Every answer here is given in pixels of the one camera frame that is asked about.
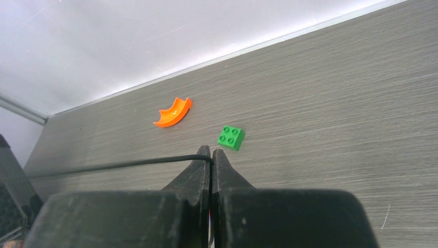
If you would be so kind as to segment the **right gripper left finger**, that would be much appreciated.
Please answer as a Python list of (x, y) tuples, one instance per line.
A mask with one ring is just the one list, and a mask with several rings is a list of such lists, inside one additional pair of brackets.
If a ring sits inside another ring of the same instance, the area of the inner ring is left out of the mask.
[(209, 160), (193, 160), (159, 191), (59, 193), (25, 247), (207, 247)]

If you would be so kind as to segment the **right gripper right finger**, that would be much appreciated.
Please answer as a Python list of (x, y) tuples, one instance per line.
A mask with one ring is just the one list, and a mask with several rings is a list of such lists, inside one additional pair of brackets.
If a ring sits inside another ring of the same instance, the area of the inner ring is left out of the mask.
[(378, 247), (362, 204), (350, 192), (257, 189), (223, 150), (212, 159), (216, 247)]

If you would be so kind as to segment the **black small headphones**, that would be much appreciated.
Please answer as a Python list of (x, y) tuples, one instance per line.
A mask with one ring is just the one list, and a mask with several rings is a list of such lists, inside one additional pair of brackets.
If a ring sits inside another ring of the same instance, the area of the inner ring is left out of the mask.
[(211, 167), (214, 165), (213, 159), (209, 156), (190, 154), (190, 155), (184, 155), (184, 156), (163, 157), (163, 158), (154, 158), (154, 159), (147, 159), (147, 160), (136, 160), (136, 161), (130, 161), (130, 162), (114, 163), (114, 164), (101, 164), (101, 165), (96, 165), (93, 167), (77, 168), (77, 169), (64, 171), (64, 172), (28, 175), (28, 178), (29, 179), (36, 179), (36, 178), (45, 178), (45, 177), (54, 177), (54, 176), (65, 176), (65, 175), (73, 175), (73, 174), (80, 174), (80, 173), (90, 173), (90, 172), (96, 172), (96, 171), (101, 171), (101, 170), (103, 171), (103, 170), (109, 170), (109, 169), (120, 169), (120, 168), (127, 168), (127, 167), (140, 166), (140, 165), (172, 163), (172, 162), (181, 162), (181, 161), (205, 161)]

